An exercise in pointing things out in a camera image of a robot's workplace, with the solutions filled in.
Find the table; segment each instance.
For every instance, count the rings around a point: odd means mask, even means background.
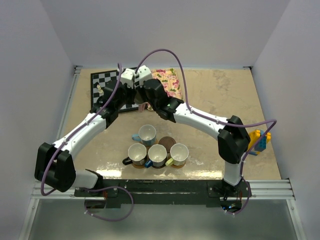
[[[65,134],[78,125],[90,110],[90,74],[108,69],[82,69],[76,85]],[[182,83],[181,71],[177,69]],[[264,120],[258,94],[249,69],[186,69],[186,85],[191,106],[210,114],[236,115],[244,124]],[[123,165],[128,148],[136,143],[131,135],[142,125],[151,124],[157,139],[173,137],[189,148],[189,159],[182,168],[153,167],[137,169]],[[224,161],[218,153],[218,143],[209,135],[190,126],[161,119],[155,112],[121,113],[114,123],[96,136],[74,160],[77,170],[90,169],[106,179],[221,179]],[[271,144],[258,156],[249,155],[244,166],[247,180],[281,179]]]

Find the white wall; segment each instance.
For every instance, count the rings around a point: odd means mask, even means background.
[[[252,66],[289,0],[41,0],[74,64],[134,66],[158,48],[185,67]],[[157,53],[149,66],[177,66]]]
[[[39,0],[0,3],[0,239],[18,239],[38,147],[57,135],[72,80]]]
[[[320,1],[291,0],[253,67],[273,149],[309,240],[320,235]]]

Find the green mug handle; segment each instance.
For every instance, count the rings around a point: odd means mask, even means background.
[[[166,166],[171,166],[172,164],[174,164],[174,159],[170,158],[168,161],[165,162]]]

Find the floral cloth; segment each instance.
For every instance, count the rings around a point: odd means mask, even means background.
[[[156,69],[151,72],[153,78],[161,81],[168,96],[182,99],[180,83],[175,69]]]

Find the chessboard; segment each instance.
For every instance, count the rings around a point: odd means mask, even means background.
[[[108,81],[117,80],[118,75],[119,73],[117,70],[91,73],[91,107],[93,107],[98,98],[103,95],[103,93],[100,94],[98,92],[97,85],[100,85],[101,88],[104,88]],[[119,113],[135,111],[138,110],[138,107],[139,106],[137,104],[126,104],[119,110]]]

